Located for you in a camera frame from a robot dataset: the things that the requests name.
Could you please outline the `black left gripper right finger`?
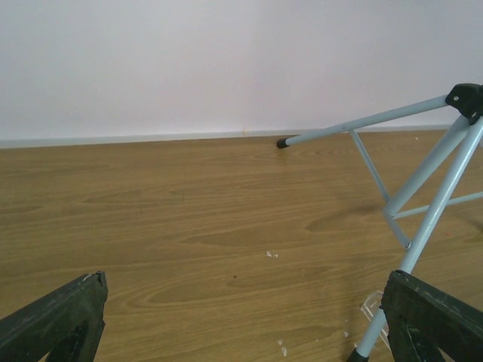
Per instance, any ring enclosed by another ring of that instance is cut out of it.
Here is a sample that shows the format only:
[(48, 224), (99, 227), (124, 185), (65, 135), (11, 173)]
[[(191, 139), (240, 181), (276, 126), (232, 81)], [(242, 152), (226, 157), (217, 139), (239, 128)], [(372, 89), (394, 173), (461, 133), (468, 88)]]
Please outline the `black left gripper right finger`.
[(381, 309), (395, 361), (482, 360), (482, 311), (413, 275), (390, 273)]

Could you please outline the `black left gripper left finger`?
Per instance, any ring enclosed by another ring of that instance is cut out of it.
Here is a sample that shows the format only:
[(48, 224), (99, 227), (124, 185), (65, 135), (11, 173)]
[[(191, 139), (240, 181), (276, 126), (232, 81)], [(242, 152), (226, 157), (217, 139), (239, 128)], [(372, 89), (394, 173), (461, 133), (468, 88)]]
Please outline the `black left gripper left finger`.
[(106, 274), (82, 275), (1, 319), (2, 361), (93, 361), (102, 338)]

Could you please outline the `clear plastic metronome cover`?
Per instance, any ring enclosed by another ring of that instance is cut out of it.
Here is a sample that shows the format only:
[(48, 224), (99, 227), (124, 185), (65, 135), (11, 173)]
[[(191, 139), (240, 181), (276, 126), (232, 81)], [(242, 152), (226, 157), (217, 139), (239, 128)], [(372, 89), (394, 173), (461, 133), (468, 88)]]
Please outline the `clear plastic metronome cover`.
[[(383, 292), (381, 290), (376, 290), (371, 293), (361, 304), (360, 310), (369, 321), (372, 321), (375, 314), (380, 310), (382, 297)], [(390, 348), (388, 335), (389, 328), (388, 324), (385, 323), (383, 329), (380, 332), (380, 338), (383, 340), (386, 347)]]

